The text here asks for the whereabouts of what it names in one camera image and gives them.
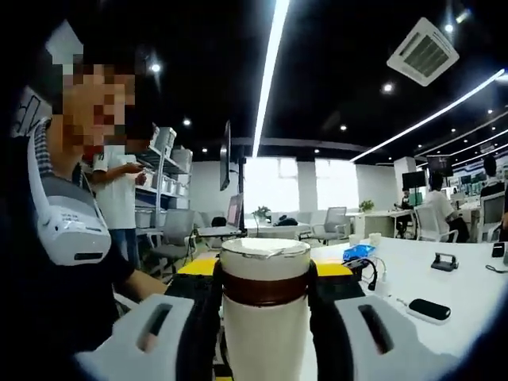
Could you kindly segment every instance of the person sitting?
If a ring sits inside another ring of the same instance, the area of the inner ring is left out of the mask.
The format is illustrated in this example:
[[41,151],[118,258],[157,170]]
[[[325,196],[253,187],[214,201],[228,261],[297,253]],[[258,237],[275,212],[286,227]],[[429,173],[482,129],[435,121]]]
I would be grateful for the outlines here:
[[441,234],[448,233],[450,230],[459,232],[456,242],[464,243],[469,239],[469,232],[466,223],[461,216],[452,208],[452,205],[444,194],[441,193],[443,187],[443,176],[434,172],[430,175],[430,192],[425,197],[424,204],[430,205],[436,211],[437,224]]
[[[410,205],[410,190],[408,188],[402,188],[402,201],[400,205],[396,203],[394,206],[397,209],[412,210],[413,207]],[[407,224],[411,221],[411,216],[401,216],[397,218],[397,232],[398,236],[404,238],[407,230]]]
[[505,184],[496,177],[497,167],[493,156],[485,156],[483,159],[483,168],[485,168],[485,173],[487,174],[487,183],[480,192],[480,197],[487,197],[504,192]]

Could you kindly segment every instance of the potted plant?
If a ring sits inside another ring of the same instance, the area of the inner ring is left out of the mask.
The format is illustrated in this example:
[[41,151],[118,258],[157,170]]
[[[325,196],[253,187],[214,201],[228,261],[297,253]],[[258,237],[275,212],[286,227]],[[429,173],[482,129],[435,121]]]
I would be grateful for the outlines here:
[[267,206],[258,206],[257,210],[252,213],[254,218],[259,221],[266,221],[268,218],[268,214],[271,210]]
[[369,213],[374,209],[374,202],[372,200],[364,200],[360,203],[360,212]]

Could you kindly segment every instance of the ceiling air conditioner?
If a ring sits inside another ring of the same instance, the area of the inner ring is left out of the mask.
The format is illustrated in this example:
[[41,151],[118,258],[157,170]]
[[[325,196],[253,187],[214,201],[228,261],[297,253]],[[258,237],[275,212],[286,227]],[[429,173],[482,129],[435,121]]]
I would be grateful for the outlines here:
[[422,17],[387,65],[422,86],[428,86],[458,59],[459,53],[446,37]]

